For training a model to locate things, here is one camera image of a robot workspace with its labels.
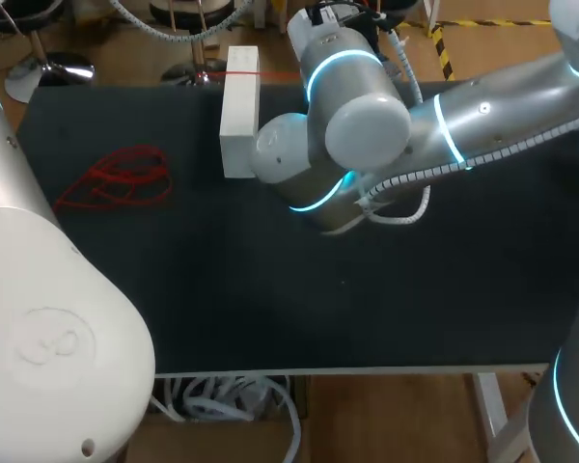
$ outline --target chair base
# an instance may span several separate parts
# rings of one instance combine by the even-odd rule
[[[219,85],[225,82],[225,75],[215,72],[225,72],[227,63],[223,60],[206,60],[206,65],[196,67],[193,63],[175,65],[161,76],[162,85],[206,86]]]
[[[86,58],[75,53],[47,53],[43,65],[34,56],[9,71],[5,81],[7,94],[17,101],[28,103],[37,87],[90,85],[95,79],[95,67]]]

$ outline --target wooden floor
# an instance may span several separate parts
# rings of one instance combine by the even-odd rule
[[[442,0],[440,19],[545,19],[547,0]],[[101,85],[156,85],[160,74],[189,59],[188,45],[150,39],[127,26],[69,32],[57,24],[43,32],[49,49],[72,49],[95,63]],[[421,30],[409,37],[409,59],[422,81],[441,80],[435,47]],[[535,59],[559,49],[549,27],[447,27],[444,40],[457,79]],[[235,28],[220,38],[256,44],[264,70],[296,70],[287,40],[274,29]],[[7,69],[30,52],[26,40],[0,42],[0,97],[17,126],[25,105],[4,93]],[[309,418],[303,422],[300,461],[305,462],[484,462],[482,431],[467,378],[430,376],[320,376],[311,381]],[[528,396],[518,374],[500,375],[509,412]],[[130,463],[280,462],[290,442],[287,422],[189,424],[146,419],[128,455]]]

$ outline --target circular logo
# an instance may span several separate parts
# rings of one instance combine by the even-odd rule
[[[92,365],[95,336],[76,313],[33,309],[15,323],[7,355],[17,381],[39,389],[66,389],[77,384]]]

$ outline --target chair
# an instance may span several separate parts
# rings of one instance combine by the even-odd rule
[[[23,34],[32,45],[32,56],[9,71],[7,94],[27,103],[37,87],[90,84],[95,67],[83,56],[45,52],[39,31],[56,22],[66,0],[7,0],[0,8],[0,33]]]
[[[151,0],[151,14],[160,24],[172,27],[172,15],[168,0]],[[234,12],[234,0],[173,0],[174,19],[177,29],[199,34],[203,27],[216,26]],[[191,42],[193,62],[175,65],[161,76],[161,82],[169,85],[206,85],[222,82],[223,77],[208,72],[223,72],[227,63],[206,59],[202,41]]]

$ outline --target dark table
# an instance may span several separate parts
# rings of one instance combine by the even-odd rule
[[[18,133],[50,202],[113,150],[167,153],[166,203],[59,214],[145,318],[157,373],[553,358],[579,307],[579,134],[437,183],[414,226],[324,237],[256,180],[223,178],[221,102],[41,88]],[[305,109],[298,87],[262,88],[261,123]]]

